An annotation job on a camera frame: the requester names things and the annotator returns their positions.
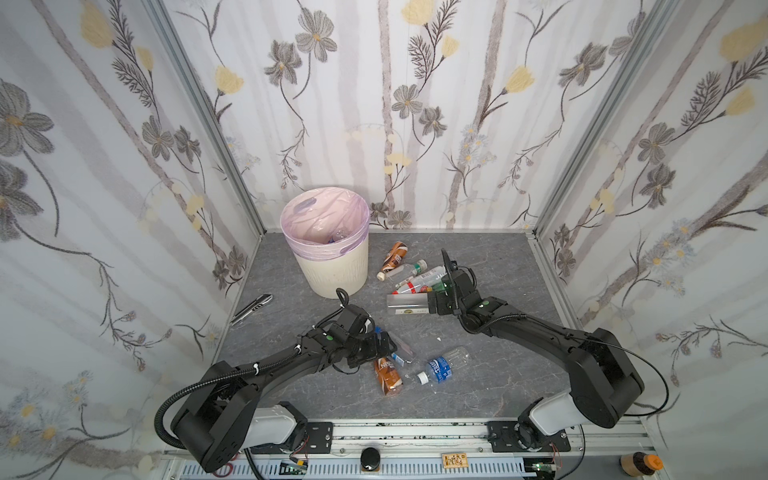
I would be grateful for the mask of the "clear bottle red cap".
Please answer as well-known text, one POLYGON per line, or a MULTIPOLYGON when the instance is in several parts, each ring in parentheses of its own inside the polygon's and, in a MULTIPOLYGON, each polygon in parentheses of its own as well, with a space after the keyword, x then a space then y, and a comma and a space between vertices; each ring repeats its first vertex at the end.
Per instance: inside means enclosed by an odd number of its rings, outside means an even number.
POLYGON ((408 280, 405 280, 400 286, 398 286, 393 294, 417 294, 421 293, 424 288, 430 288, 441 282, 442 278, 446 275, 446 269, 444 266, 437 266, 423 274, 414 276, 408 280))

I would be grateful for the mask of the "brown coffee bottle front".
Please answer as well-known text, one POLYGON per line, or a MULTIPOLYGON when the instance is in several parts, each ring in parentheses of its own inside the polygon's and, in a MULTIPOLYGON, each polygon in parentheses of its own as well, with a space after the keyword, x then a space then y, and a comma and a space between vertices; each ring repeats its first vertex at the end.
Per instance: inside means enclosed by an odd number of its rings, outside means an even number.
POLYGON ((377 359, 374 362, 374 370, 377 375, 378 383, 385 396, 398 394, 403 387, 403 381, 395 367, 395 364, 386 357, 377 359))

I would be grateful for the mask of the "brown coffee bottle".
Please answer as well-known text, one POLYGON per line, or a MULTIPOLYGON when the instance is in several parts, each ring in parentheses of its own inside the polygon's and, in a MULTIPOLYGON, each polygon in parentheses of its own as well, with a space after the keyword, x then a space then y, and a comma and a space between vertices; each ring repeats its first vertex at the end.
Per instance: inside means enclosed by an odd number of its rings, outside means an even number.
POLYGON ((392 270, 402 264, 407 252, 408 246, 404 242, 397 241, 388 252, 379 272, 376 274, 376 278, 379 281, 384 281, 392 270))
POLYGON ((377 375, 378 383, 385 396, 398 394, 403 387, 403 381, 395 367, 395 364, 386 357, 377 359, 374 362, 374 370, 377 375))

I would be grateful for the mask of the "clear bottle blue cap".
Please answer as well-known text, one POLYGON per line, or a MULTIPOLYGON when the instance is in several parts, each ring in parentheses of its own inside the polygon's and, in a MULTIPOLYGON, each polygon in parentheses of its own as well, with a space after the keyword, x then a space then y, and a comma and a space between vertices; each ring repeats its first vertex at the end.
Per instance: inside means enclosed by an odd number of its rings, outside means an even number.
POLYGON ((381 337, 383 334, 387 334, 389 343, 396 346, 396 349, 390 353, 389 358, 393 360, 397 365, 408 366, 413 363, 415 359, 415 353, 404 340, 392 332, 384 331, 381 327, 376 327, 375 332, 379 337, 381 337))

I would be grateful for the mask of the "clear square bottle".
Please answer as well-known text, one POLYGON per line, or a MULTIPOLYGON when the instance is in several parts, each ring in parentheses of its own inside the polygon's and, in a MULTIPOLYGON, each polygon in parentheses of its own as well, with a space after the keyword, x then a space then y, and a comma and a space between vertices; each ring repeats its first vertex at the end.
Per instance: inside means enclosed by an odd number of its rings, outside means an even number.
POLYGON ((427 293, 389 294, 386 299, 388 312, 395 315, 429 314, 427 293))

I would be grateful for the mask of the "clear bottle green cap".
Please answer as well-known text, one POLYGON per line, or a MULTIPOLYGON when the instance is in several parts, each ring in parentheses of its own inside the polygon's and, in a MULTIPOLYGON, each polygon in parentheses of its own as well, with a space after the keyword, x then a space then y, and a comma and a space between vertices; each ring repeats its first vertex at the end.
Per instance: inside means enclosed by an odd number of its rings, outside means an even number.
POLYGON ((403 264, 399 270, 393 274, 392 280, 396 283, 418 276, 427 270, 428 264, 425 260, 418 260, 413 264, 403 264))

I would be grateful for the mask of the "small pepsi bottle blue cap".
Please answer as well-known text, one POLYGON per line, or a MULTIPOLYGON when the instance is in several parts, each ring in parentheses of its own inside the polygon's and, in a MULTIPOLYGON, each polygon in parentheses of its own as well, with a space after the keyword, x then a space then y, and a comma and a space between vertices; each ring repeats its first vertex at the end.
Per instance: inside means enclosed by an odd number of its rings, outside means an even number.
POLYGON ((334 233, 331 234, 329 237, 327 244, 336 244, 339 242, 343 242, 347 240, 352 233, 347 229, 337 229, 334 233))

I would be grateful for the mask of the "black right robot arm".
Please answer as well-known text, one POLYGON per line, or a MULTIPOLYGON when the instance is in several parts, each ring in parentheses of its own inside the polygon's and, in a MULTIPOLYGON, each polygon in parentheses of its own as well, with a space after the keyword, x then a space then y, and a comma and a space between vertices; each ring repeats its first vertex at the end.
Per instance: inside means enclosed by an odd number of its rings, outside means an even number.
POLYGON ((451 259, 441 251, 446 273, 441 277, 444 289, 428 294, 430 311, 454 316, 471 335, 511 341, 560 367, 569 387, 552 396, 531 403, 515 420, 511 443, 523 451, 538 451, 567 428, 592 424, 611 429, 624 417, 645 391, 640 373, 630 360, 635 357, 658 375, 664 388, 659 407, 634 417, 661 413, 669 404, 669 383, 660 370, 642 356, 624 348, 610 331, 592 332, 557 326, 525 313, 509 302, 483 296, 470 267, 451 259))

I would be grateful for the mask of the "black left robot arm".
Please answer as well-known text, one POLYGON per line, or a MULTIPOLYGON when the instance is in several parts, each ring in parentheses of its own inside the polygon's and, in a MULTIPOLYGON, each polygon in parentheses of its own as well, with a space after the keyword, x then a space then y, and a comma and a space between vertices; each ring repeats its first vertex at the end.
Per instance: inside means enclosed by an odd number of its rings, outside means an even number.
POLYGON ((287 417, 290 424, 267 427, 257 420, 262 397, 305 375, 338 369, 342 361, 354 374, 398 349, 389 333, 376 330, 366 310, 350 303, 344 289, 338 288, 336 296, 339 308, 299 335, 294 345, 239 366, 219 361, 198 382, 172 394, 153 419, 158 438, 189 452, 207 473, 252 447, 295 448, 302 442, 306 418, 281 402, 275 415, 287 417))

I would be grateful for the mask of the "cream plastic waste bin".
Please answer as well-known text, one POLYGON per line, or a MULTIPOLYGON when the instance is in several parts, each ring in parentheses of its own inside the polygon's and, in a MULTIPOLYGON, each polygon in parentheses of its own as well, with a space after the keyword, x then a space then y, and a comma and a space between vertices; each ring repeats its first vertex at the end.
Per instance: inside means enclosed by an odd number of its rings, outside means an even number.
POLYGON ((325 261, 307 260, 294 255, 311 290, 323 298, 335 298, 336 289, 349 295, 359 291, 368 279, 369 239, 343 256, 325 261))

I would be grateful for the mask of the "pink bin liner bag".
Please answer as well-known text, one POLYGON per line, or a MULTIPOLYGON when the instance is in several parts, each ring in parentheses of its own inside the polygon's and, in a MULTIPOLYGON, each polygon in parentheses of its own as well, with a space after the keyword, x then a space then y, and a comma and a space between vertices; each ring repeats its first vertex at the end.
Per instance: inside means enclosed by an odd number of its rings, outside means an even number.
POLYGON ((305 191, 288 202, 280 215, 280 228, 294 254, 314 261, 339 258, 359 245, 369 232, 370 208, 359 194, 341 187, 305 191), (352 235, 327 244, 337 229, 352 235))

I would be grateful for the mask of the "clear bottle blue label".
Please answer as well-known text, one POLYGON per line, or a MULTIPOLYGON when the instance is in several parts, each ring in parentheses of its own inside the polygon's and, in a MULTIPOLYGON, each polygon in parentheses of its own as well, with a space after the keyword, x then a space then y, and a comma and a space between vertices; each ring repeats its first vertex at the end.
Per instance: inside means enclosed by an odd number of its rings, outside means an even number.
POLYGON ((417 374, 421 385, 444 383, 452 379, 470 363, 471 355, 466 347, 456 347, 440 356, 430 359, 423 371, 417 374))

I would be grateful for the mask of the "black round knob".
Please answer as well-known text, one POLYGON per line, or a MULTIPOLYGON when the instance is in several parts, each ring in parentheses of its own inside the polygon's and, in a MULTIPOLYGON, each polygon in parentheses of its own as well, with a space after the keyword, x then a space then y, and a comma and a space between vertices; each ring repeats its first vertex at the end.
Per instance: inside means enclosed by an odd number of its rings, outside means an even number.
POLYGON ((361 470, 366 473, 377 472, 381 467, 381 454, 374 447, 366 447, 360 454, 361 470))

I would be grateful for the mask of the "small wooden tag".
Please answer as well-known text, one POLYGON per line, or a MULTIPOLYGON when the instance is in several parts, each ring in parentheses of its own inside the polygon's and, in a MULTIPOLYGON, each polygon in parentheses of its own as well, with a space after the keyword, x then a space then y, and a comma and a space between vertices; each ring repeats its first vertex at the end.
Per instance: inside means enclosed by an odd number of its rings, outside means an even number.
POLYGON ((469 467, 466 453, 446 453, 441 455, 442 467, 445 470, 463 469, 469 467))

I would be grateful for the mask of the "red scissors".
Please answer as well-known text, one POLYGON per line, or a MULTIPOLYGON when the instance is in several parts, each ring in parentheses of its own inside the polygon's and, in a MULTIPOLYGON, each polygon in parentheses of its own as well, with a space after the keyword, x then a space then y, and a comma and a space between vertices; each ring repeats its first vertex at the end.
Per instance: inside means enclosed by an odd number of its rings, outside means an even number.
POLYGON ((233 462, 227 462, 225 465, 214 471, 212 475, 219 479, 227 478, 233 474, 234 468, 235 465, 233 462))

